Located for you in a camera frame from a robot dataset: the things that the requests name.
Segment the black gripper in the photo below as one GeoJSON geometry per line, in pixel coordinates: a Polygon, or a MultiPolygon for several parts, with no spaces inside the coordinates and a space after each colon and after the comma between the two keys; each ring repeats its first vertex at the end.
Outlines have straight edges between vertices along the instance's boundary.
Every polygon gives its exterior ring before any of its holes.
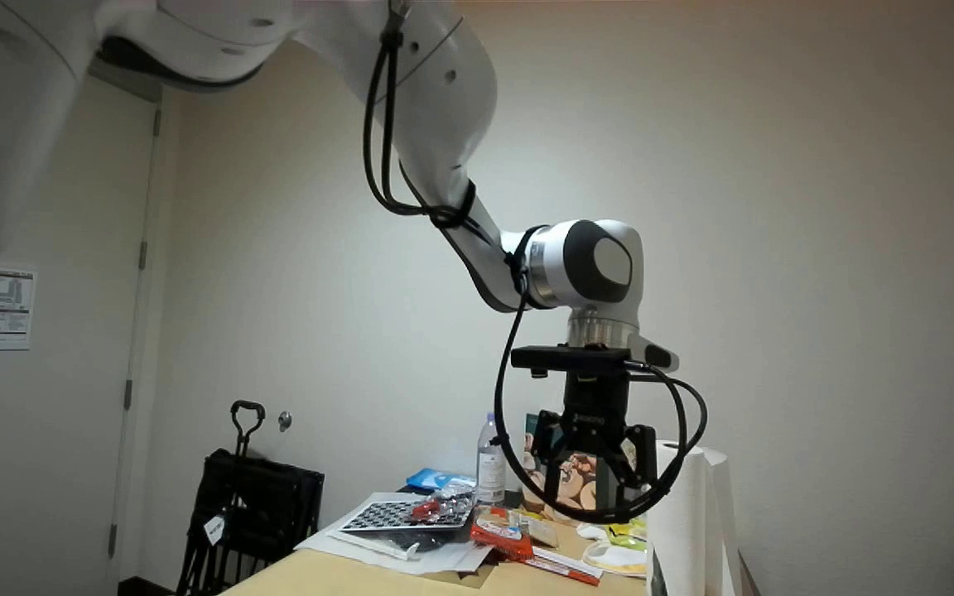
{"type": "Polygon", "coordinates": [[[627,393],[630,382],[618,375],[571,375],[564,421],[549,412],[536,412],[526,417],[531,480],[539,498],[560,494],[560,467],[565,461],[565,444],[572,452],[618,449],[627,464],[627,474],[618,477],[622,504],[636,504],[653,489],[657,431],[646,425],[634,425],[627,431],[627,393]]]}

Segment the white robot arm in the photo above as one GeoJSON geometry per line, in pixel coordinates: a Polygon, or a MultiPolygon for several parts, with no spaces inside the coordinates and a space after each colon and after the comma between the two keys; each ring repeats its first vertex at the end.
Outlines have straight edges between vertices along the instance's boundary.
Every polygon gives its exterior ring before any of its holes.
{"type": "Polygon", "coordinates": [[[0,256],[91,66],[183,93],[261,98],[290,76],[363,111],[363,184],[395,216],[431,221],[484,306],[564,308],[565,342],[512,348],[507,369],[560,371],[531,489],[560,499],[560,467],[609,467],[609,521],[668,494],[653,435],[627,421],[636,375],[664,361],[639,333],[642,238],[609,220],[507,231],[484,209],[471,156],[497,112],[497,70],[458,0],[0,0],[0,256]]]}

